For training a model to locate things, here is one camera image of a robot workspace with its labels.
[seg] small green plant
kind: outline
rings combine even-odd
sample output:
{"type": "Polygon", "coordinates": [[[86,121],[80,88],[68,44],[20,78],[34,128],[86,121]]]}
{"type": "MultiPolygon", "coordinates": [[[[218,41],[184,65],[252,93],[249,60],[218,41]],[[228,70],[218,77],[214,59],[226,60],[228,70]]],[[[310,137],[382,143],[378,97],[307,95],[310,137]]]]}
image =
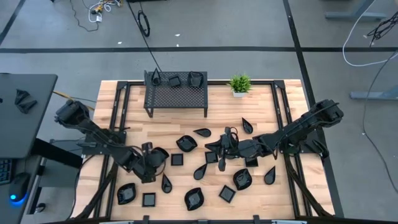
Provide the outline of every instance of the small green plant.
{"type": "Polygon", "coordinates": [[[251,89],[251,81],[246,74],[234,75],[229,85],[235,93],[247,93],[251,89]]]}

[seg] keyboard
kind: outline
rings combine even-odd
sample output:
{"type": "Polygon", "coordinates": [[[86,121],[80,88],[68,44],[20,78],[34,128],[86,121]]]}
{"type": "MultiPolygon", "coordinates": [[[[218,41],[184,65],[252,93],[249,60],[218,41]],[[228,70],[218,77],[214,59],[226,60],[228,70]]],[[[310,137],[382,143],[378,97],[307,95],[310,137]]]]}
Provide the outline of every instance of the keyboard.
{"type": "Polygon", "coordinates": [[[0,185],[11,182],[12,168],[12,159],[0,159],[0,185]]]}

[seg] potted plant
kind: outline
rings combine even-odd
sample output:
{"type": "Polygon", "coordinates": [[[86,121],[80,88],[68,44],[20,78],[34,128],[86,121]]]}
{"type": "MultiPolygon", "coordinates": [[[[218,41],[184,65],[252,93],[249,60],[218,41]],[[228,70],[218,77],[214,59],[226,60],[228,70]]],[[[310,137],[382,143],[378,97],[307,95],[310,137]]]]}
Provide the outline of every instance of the potted plant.
{"type": "Polygon", "coordinates": [[[234,97],[241,98],[250,90],[251,81],[246,74],[234,75],[229,81],[229,85],[231,86],[234,97]]]}

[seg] wooden tabletop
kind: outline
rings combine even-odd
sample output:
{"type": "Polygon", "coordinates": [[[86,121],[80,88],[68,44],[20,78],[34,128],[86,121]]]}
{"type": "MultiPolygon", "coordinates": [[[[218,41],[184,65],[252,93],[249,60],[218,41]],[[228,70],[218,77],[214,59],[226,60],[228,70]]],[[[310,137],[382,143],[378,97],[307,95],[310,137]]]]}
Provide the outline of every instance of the wooden tabletop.
{"type": "MultiPolygon", "coordinates": [[[[307,102],[300,80],[284,80],[287,98],[293,120],[308,111],[307,102]]],[[[93,121],[101,128],[108,128],[117,81],[102,81],[99,89],[93,121]]],[[[121,116],[123,96],[119,102],[118,119],[121,116]]],[[[286,125],[285,111],[280,91],[279,104],[282,108],[282,119],[286,125]]],[[[287,173],[282,156],[274,160],[272,156],[259,157],[258,167],[248,167],[252,175],[252,185],[242,191],[237,191],[231,203],[225,202],[218,194],[224,185],[236,190],[233,184],[233,174],[245,168],[244,159],[227,160],[226,170],[220,172],[217,164],[208,164],[206,174],[202,180],[195,180],[193,172],[205,163],[204,145],[217,141],[224,132],[225,126],[238,129],[239,140],[251,139],[253,136],[277,131],[278,125],[269,85],[253,85],[252,90],[244,98],[233,98],[229,86],[209,85],[208,87],[208,117],[203,117],[201,109],[155,109],[154,117],[149,118],[143,108],[145,97],[144,86],[132,86],[127,109],[126,127],[127,145],[141,146],[142,143],[152,141],[154,147],[162,147],[169,154],[183,153],[175,141],[187,134],[198,143],[192,152],[183,153],[184,165],[171,166],[170,159],[166,161],[165,174],[173,185],[169,194],[160,188],[162,176],[156,182],[141,184],[133,174],[122,169],[118,171],[116,190],[127,183],[136,184],[137,197],[127,205],[118,205],[114,197],[112,220],[142,220],[149,215],[151,220],[250,220],[253,215],[261,219],[290,219],[294,218],[292,201],[290,199],[287,173]],[[244,133],[241,118],[244,117],[254,127],[252,134],[244,133]],[[201,137],[192,131],[199,128],[209,128],[212,135],[201,137]],[[276,180],[272,185],[264,183],[265,173],[276,166],[276,180]],[[205,203],[197,210],[188,212],[184,203],[184,195],[195,187],[201,187],[205,196],[205,203]],[[156,193],[156,207],[141,207],[143,193],[156,193]]],[[[326,182],[325,172],[318,155],[301,154],[303,172],[308,189],[323,208],[334,213],[331,197],[326,182]]],[[[96,156],[85,164],[81,171],[76,205],[73,215],[78,215],[90,201],[98,188],[103,156],[96,156]]],[[[305,213],[302,195],[296,186],[301,214],[305,213]]],[[[103,197],[101,215],[105,214],[108,190],[103,197]]]]}

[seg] black mesh shelf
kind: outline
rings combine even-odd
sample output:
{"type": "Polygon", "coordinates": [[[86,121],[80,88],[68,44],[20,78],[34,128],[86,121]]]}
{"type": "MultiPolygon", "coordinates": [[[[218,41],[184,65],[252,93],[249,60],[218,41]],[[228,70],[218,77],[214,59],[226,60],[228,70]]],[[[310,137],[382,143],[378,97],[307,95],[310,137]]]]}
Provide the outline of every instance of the black mesh shelf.
{"type": "Polygon", "coordinates": [[[159,72],[160,85],[154,86],[151,77],[153,72],[145,72],[146,92],[144,108],[150,117],[153,116],[154,108],[203,108],[207,117],[207,72],[203,74],[201,87],[188,85],[189,72],[159,72]],[[169,78],[178,75],[181,85],[171,87],[169,78]]]}

